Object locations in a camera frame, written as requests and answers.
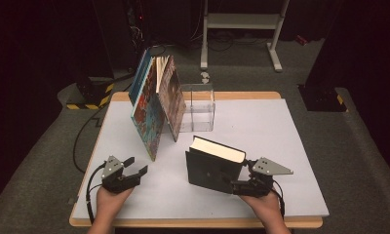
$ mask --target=transparent acrylic container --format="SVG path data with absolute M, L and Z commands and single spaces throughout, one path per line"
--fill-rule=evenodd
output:
M 180 131 L 210 132 L 214 129 L 215 97 L 212 84 L 181 85 L 186 109 Z

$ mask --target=white metal stand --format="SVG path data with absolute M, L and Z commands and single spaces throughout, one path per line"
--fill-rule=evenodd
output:
M 204 32 L 201 51 L 201 69 L 208 68 L 208 29 L 209 28 L 247 28 L 247 29 L 273 29 L 274 35 L 271 43 L 267 43 L 268 52 L 277 72 L 282 72 L 280 60 L 275 47 L 283 26 L 286 11 L 290 0 L 284 0 L 280 14 L 209 14 L 208 0 L 205 0 Z

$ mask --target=human hand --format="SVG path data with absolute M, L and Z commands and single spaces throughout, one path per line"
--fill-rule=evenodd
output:
M 119 194 L 114 194 L 100 187 L 97 191 L 97 212 L 95 222 L 89 229 L 92 233 L 109 233 L 113 219 L 122 209 L 126 199 L 134 189 L 130 188 Z
M 281 216 L 278 196 L 273 191 L 259 198 L 239 197 L 253 209 L 268 234 L 290 233 Z

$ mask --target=gray carpet floor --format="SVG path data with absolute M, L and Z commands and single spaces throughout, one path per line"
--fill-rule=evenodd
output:
M 263 43 L 236 43 L 224 50 L 228 44 L 212 41 L 208 72 L 216 91 L 276 91 L 286 99 L 331 213 L 321 228 L 296 229 L 295 233 L 390 234 L 390 170 L 350 94 L 343 88 L 336 89 L 348 112 L 309 112 L 298 91 L 297 85 L 305 83 L 322 45 L 323 41 L 306 46 L 279 42 L 277 53 L 283 72 L 277 73 Z M 152 54 L 164 50 L 164 54 L 175 56 L 181 83 L 201 83 L 199 49 L 157 47 Z M 115 83 L 113 93 L 125 90 L 131 82 Z M 72 155 L 79 131 L 96 111 L 66 109 L 65 102 L 73 89 L 74 84 L 58 94 L 62 103 L 59 117 L 33 146 L 1 194 L 0 234 L 87 231 L 68 222 L 83 179 Z M 96 116 L 99 121 L 86 125 L 77 141 L 76 162 L 83 170 L 98 137 L 96 122 L 102 122 L 104 113 L 102 109 Z

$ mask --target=standing books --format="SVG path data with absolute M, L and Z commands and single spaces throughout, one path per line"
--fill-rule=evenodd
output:
M 246 152 L 199 136 L 186 154 L 189 183 L 232 194 L 231 180 L 238 180 Z
M 134 106 L 131 118 L 150 158 L 155 161 L 165 119 L 177 141 L 185 110 L 174 58 L 153 58 L 145 52 L 129 96 Z

